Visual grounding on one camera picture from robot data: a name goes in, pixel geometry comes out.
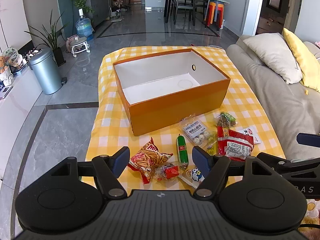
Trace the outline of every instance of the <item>black plant pot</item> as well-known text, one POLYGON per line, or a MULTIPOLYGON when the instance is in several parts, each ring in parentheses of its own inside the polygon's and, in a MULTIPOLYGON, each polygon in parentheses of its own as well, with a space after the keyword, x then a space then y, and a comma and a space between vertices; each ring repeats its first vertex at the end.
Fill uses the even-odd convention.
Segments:
POLYGON ((65 64, 66 61, 64 60, 61 48, 58 48, 57 50, 55 50, 53 54, 56 59, 58 67, 65 64))

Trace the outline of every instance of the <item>yellow and white tablecloth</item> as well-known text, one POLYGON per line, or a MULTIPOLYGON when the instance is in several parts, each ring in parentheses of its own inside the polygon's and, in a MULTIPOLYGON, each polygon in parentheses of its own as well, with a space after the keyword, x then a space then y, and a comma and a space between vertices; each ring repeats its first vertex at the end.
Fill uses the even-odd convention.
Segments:
MULTIPOLYGON (((122 146, 128 146, 131 156, 133 156, 150 140, 150 137, 153 137, 154 143, 160 152, 174 153, 169 161, 177 160, 176 138, 180 133, 178 125, 171 125, 138 137, 133 135, 117 92, 112 64, 120 59, 186 48, 188 47, 131 47, 114 51, 103 58, 99 69, 99 109, 92 128, 86 161, 90 161, 98 155, 113 155, 122 146)), ((251 125, 255 126, 262 142, 255 145, 252 155, 256 156, 260 152, 265 152, 284 158, 284 153, 266 113, 247 82, 226 55, 226 52, 223 49, 210 47, 192 48, 209 59, 231 78, 222 106, 219 109, 200 115, 200 120, 208 127, 213 128, 214 117, 217 117, 222 111, 228 112, 237 119, 238 125, 233 128, 234 130, 241 130, 251 125)), ((193 164, 191 143, 187 142, 187 148, 189 163, 193 164)), ((241 178, 229 178, 229 183, 239 179, 241 178)), ((91 178, 84 177, 83 181, 94 186, 91 178)), ((119 181, 128 194, 132 189, 191 189, 180 180, 175 180, 174 182, 153 180, 150 184, 143 185, 141 174, 137 171, 132 171, 128 167, 119 177, 119 181)))

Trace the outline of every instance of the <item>orange box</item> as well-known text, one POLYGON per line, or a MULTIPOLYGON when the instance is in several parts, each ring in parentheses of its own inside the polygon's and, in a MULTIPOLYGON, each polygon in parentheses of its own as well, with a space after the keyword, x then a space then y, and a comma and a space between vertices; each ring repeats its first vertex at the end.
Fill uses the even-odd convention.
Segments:
POLYGON ((119 60, 113 69, 135 136, 219 108, 230 84, 223 71, 193 49, 119 60))

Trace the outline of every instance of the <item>small trash bin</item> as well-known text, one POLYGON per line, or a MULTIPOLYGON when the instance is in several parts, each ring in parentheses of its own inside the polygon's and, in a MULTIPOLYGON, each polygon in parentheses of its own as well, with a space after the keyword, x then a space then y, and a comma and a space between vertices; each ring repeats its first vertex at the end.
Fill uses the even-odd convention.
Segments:
POLYGON ((31 57, 29 65, 46 95, 50 95, 62 87, 62 77, 50 48, 45 48, 31 57))

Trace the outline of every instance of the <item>sofa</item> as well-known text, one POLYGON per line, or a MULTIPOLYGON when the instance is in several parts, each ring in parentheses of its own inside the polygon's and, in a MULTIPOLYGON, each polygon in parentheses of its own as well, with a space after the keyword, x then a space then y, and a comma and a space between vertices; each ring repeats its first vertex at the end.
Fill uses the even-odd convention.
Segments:
MULTIPOLYGON (((300 132, 319 134, 320 93, 300 83, 287 85, 244 44, 243 40, 249 37, 242 35, 226 52, 260 101, 286 158, 296 162, 320 157, 320 148, 299 145, 296 141, 300 132)), ((312 54, 320 57, 316 45, 304 44, 312 54)))

